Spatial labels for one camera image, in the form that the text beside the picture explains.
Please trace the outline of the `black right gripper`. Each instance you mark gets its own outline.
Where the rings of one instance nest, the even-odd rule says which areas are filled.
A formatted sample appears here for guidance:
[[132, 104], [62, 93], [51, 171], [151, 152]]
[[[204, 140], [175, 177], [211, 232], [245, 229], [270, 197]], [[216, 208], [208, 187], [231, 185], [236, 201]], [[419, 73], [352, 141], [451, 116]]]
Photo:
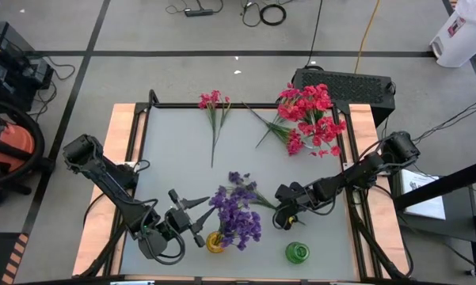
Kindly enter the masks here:
[[275, 228], [282, 230], [290, 230], [294, 223], [299, 222], [299, 212], [314, 210], [321, 203], [313, 188], [303, 187], [297, 182], [281, 184], [275, 198], [280, 204], [276, 207], [272, 221]]

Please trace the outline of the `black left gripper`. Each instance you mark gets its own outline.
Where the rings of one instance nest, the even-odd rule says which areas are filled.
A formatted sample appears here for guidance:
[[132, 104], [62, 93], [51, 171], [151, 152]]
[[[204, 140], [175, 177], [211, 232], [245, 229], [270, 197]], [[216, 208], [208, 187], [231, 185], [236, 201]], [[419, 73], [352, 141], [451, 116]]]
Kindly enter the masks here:
[[187, 210], [194, 208], [209, 199], [209, 196], [205, 196], [198, 199], [185, 199], [181, 198], [174, 189], [168, 191], [168, 196], [174, 203], [175, 208], [170, 209], [166, 213], [165, 223], [169, 224], [178, 234], [182, 234], [186, 230], [189, 230], [195, 243], [199, 248], [205, 246], [205, 240], [200, 235], [200, 231], [203, 229], [205, 222], [215, 211], [215, 208], [211, 208], [201, 215], [195, 222], [190, 218]]

